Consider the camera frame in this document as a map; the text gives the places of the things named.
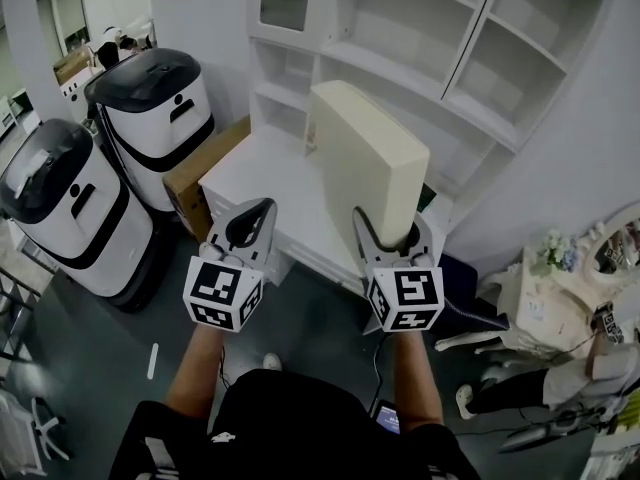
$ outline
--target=white cabinet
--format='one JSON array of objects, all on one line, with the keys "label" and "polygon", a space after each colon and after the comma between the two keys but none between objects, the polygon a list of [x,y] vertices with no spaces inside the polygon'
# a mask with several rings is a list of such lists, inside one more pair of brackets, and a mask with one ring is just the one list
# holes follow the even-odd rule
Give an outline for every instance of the white cabinet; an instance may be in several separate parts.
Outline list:
[{"label": "white cabinet", "polygon": [[439,258],[579,70],[604,4],[248,0],[252,134],[203,178],[207,198],[273,197],[278,249],[361,293],[361,265],[325,211],[308,119],[310,87],[345,80],[429,147],[436,196],[421,215]]}]

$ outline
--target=phone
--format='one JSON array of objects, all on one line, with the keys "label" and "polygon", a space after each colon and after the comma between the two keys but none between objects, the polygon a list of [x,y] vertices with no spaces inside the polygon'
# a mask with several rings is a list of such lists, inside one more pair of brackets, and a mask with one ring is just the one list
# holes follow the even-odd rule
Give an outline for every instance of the phone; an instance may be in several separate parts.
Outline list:
[{"label": "phone", "polygon": [[373,413],[373,419],[389,432],[400,434],[400,421],[396,413],[396,406],[391,402],[380,400],[376,412]]}]

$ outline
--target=gray floor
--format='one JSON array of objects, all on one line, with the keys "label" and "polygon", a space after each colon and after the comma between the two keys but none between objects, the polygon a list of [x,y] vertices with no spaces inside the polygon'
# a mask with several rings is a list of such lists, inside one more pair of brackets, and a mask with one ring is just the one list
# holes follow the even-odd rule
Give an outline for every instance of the gray floor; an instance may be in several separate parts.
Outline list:
[{"label": "gray floor", "polygon": [[[49,285],[26,338],[23,352],[30,359],[12,365],[7,388],[23,403],[31,396],[43,396],[67,418],[68,442],[75,458],[48,464],[52,480],[106,478],[136,404],[143,399],[162,400],[193,330],[181,292],[189,257],[196,250],[191,240],[180,240],[158,293],[137,315],[112,309],[60,273]],[[267,289],[243,332],[229,336],[225,370],[233,381],[258,367],[266,352],[275,352],[285,369],[332,382],[368,407],[376,386],[372,356],[380,338],[380,334],[361,335],[369,314],[363,300],[296,267],[280,288]],[[431,338],[425,339],[430,345]],[[155,377],[148,381],[153,343],[160,350]],[[462,421],[455,390],[464,381],[477,379],[487,359],[465,347],[437,353],[429,346],[429,356],[446,422],[454,432],[524,424],[517,411]],[[391,379],[390,361],[387,343],[380,358],[387,380]],[[220,400],[224,391],[218,388]],[[384,385],[382,397],[393,400],[390,382]],[[527,416],[544,415],[533,410]],[[592,440],[590,432],[583,432],[538,449],[497,455],[504,436],[459,438],[482,478],[577,479]]]}]

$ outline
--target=white stripe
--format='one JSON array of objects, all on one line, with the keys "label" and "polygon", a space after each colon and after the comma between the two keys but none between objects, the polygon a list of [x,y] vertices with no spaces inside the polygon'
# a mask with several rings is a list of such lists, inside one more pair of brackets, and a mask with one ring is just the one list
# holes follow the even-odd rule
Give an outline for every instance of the white stripe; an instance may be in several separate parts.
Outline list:
[{"label": "white stripe", "polygon": [[156,369],[156,359],[158,358],[158,344],[154,343],[151,348],[151,357],[149,358],[149,369],[147,370],[147,379],[153,379],[153,372]]}]

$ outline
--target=black office chair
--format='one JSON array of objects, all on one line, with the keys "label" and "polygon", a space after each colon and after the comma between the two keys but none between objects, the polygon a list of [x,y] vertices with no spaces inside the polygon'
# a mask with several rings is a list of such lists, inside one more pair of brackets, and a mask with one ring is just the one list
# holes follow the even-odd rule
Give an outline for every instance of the black office chair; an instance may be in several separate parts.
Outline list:
[{"label": "black office chair", "polygon": [[507,315],[497,315],[496,307],[476,298],[478,271],[460,260],[443,254],[440,258],[444,296],[444,311],[430,332],[438,339],[465,332],[509,330]]}]

